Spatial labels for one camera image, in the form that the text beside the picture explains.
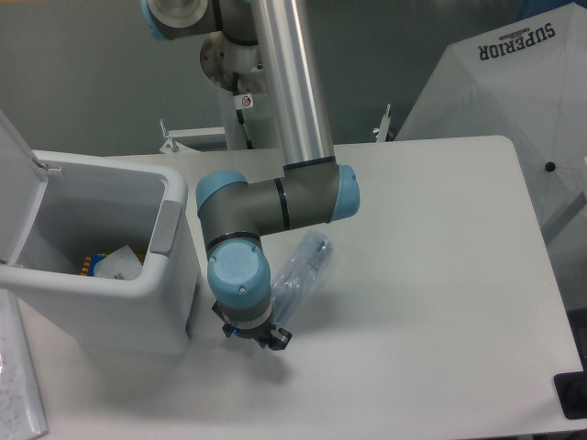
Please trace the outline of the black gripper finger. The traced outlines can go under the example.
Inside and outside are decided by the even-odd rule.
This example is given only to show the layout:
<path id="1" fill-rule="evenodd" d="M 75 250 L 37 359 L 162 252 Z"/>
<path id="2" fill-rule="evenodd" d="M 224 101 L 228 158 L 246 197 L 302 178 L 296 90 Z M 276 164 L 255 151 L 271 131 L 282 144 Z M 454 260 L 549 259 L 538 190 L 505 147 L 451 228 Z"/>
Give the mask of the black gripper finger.
<path id="1" fill-rule="evenodd" d="M 256 338 L 261 348 L 272 351 L 282 351 L 289 345 L 293 334 L 284 328 L 276 328 L 274 325 L 264 328 L 260 336 Z"/>
<path id="2" fill-rule="evenodd" d="M 222 331 L 226 337 L 231 337 L 234 334 L 235 327 L 231 324 L 230 320 L 223 314 L 219 302 L 215 301 L 212 306 L 212 311 L 219 317 L 223 322 Z"/>

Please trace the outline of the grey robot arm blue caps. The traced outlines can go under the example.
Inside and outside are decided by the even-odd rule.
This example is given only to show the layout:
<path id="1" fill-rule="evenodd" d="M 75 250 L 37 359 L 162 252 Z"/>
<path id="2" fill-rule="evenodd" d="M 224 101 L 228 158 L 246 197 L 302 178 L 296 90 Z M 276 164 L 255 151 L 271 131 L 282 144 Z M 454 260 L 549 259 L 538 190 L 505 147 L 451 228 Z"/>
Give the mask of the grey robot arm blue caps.
<path id="1" fill-rule="evenodd" d="M 173 40 L 218 31 L 260 48 L 284 155 L 280 178 L 248 182 L 237 171 L 206 175 L 196 187 L 207 280 L 226 336 L 283 350 L 291 334 L 273 313 L 270 265 L 261 239 L 356 214 L 354 170 L 337 163 L 303 1 L 145 1 L 150 31 Z"/>

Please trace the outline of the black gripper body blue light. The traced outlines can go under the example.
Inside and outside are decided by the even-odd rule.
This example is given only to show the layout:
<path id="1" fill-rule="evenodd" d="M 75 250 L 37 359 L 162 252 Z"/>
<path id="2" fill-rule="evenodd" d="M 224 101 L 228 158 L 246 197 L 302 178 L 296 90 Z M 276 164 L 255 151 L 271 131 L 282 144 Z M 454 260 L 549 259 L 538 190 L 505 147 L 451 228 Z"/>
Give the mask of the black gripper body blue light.
<path id="1" fill-rule="evenodd" d="M 257 343 L 269 343 L 272 337 L 273 322 L 271 318 L 258 318 L 245 322 L 226 319 L 222 330 L 226 337 L 237 336 L 255 340 Z"/>

